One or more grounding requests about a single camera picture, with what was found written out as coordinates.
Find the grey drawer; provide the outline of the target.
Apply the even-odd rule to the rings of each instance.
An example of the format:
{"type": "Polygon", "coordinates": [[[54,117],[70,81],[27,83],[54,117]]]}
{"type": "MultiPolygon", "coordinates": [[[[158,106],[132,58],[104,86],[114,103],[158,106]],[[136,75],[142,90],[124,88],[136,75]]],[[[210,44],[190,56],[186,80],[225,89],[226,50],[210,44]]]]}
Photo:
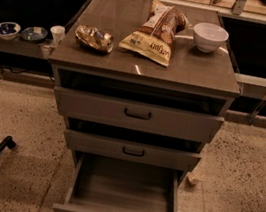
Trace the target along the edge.
{"type": "Polygon", "coordinates": [[[220,116],[166,108],[56,86],[62,116],[209,143],[224,123],[220,116]]]}
{"type": "Polygon", "coordinates": [[[55,212],[176,212],[177,171],[81,155],[75,177],[55,212]]]}
{"type": "Polygon", "coordinates": [[[127,140],[65,130],[68,148],[84,153],[119,158],[125,161],[192,171],[200,160],[199,153],[127,142],[127,140]]]}

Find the grey drawer cabinet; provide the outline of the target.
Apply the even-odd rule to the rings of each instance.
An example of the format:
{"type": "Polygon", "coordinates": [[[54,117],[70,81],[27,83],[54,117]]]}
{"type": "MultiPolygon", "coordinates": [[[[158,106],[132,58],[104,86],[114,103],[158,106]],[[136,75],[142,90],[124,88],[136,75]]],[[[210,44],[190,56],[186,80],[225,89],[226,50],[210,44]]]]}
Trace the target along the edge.
{"type": "MultiPolygon", "coordinates": [[[[74,33],[69,32],[51,54],[55,87],[224,119],[229,105],[240,94],[229,53],[225,48],[202,53],[195,47],[192,35],[190,30],[176,35],[170,63],[164,67],[117,44],[105,55],[83,49],[75,41],[74,33]]],[[[65,130],[199,155],[208,144],[69,116],[63,118],[65,130]]]]}

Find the cabinet caster wheel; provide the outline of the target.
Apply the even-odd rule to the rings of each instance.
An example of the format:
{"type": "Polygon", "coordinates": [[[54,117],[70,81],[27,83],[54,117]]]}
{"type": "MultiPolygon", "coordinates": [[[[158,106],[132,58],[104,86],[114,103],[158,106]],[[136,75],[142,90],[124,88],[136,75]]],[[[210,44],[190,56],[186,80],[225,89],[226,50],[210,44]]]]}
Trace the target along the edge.
{"type": "Polygon", "coordinates": [[[197,175],[190,172],[189,174],[187,174],[186,182],[190,187],[195,187],[201,182],[201,179],[197,175]]]}

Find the yellow brown chip bag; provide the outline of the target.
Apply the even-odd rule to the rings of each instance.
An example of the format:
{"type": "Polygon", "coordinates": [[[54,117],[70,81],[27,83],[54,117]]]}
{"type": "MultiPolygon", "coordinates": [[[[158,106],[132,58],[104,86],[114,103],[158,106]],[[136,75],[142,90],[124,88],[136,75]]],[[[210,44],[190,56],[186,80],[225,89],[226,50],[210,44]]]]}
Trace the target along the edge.
{"type": "Polygon", "coordinates": [[[175,35],[191,27],[190,21],[178,8],[154,0],[149,19],[119,42],[119,46],[167,67],[170,64],[175,35]]]}

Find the crumpled shiny snack bag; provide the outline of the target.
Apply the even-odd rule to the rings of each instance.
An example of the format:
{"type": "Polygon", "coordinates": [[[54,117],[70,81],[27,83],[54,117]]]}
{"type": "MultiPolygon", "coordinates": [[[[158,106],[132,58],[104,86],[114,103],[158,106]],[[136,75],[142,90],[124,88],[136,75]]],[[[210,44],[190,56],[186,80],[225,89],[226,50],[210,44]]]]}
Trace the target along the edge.
{"type": "Polygon", "coordinates": [[[75,31],[76,42],[83,48],[110,53],[114,47],[114,38],[109,33],[100,31],[93,26],[80,25],[75,31]]]}

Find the grey side shelf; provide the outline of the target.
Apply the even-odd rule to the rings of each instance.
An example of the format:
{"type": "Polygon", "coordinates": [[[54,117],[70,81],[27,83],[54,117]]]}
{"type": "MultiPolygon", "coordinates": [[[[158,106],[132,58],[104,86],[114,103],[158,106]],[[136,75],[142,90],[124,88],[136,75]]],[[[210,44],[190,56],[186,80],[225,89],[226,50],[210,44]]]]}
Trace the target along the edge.
{"type": "Polygon", "coordinates": [[[47,60],[55,48],[55,44],[51,39],[47,39],[40,44],[32,44],[20,37],[10,41],[0,38],[0,51],[7,54],[47,60]]]}

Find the white paper cup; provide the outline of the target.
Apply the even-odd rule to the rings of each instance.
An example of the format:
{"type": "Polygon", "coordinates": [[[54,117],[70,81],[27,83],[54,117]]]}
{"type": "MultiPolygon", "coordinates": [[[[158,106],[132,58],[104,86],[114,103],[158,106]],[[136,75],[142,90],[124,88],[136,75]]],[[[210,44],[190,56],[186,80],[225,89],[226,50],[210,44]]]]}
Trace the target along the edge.
{"type": "Polygon", "coordinates": [[[54,43],[57,45],[65,37],[66,29],[64,26],[55,25],[50,29],[54,43]]]}

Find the dark blue bowl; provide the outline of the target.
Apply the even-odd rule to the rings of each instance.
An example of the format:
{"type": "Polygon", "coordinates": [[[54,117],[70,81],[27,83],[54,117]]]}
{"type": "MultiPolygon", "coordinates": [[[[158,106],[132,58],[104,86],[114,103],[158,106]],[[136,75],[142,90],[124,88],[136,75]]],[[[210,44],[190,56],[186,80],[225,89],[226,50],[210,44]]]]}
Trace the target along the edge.
{"type": "Polygon", "coordinates": [[[26,42],[41,43],[46,40],[48,35],[47,30],[44,27],[29,27],[25,28],[21,33],[21,38],[26,42]]]}

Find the blue white bowl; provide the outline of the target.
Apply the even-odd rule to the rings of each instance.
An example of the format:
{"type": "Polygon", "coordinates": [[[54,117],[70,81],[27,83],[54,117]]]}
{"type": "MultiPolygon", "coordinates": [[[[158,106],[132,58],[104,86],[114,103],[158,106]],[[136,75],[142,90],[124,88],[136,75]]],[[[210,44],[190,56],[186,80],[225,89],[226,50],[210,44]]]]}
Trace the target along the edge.
{"type": "Polygon", "coordinates": [[[20,29],[20,25],[16,22],[2,22],[0,23],[0,38],[8,41],[15,39],[20,29]]]}

